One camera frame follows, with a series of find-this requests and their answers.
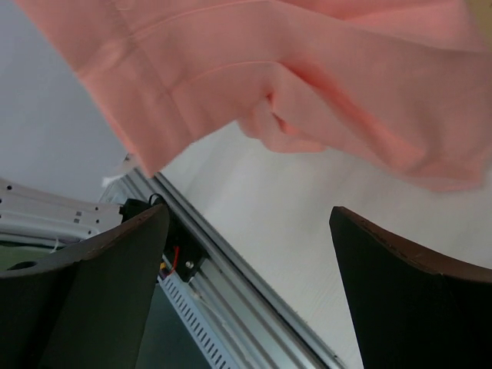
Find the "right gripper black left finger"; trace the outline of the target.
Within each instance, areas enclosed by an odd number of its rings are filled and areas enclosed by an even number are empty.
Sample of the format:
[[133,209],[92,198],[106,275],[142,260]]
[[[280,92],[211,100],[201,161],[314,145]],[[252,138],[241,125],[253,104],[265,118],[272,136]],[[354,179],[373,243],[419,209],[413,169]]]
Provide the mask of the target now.
[[1,273],[3,368],[133,368],[169,213],[119,226]]

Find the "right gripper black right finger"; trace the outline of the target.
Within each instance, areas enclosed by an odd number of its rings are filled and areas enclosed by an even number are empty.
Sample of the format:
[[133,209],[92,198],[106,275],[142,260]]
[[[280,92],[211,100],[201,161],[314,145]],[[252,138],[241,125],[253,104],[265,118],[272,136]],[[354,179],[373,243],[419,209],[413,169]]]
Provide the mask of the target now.
[[346,208],[330,217],[366,368],[489,368],[491,271],[380,228]]

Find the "pink skirt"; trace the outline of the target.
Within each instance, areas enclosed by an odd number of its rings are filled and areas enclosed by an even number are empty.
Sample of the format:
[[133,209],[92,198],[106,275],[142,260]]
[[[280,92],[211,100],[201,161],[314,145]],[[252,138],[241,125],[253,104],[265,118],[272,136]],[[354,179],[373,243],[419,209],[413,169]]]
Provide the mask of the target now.
[[491,53],[462,1],[20,1],[142,170],[232,121],[423,188],[491,163]]

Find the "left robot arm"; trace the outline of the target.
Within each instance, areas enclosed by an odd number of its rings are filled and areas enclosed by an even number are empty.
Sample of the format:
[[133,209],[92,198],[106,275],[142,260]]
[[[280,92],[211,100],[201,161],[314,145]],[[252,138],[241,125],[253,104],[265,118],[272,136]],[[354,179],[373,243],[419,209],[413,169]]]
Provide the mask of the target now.
[[77,201],[1,180],[1,233],[28,238],[85,240],[123,222],[118,204]]

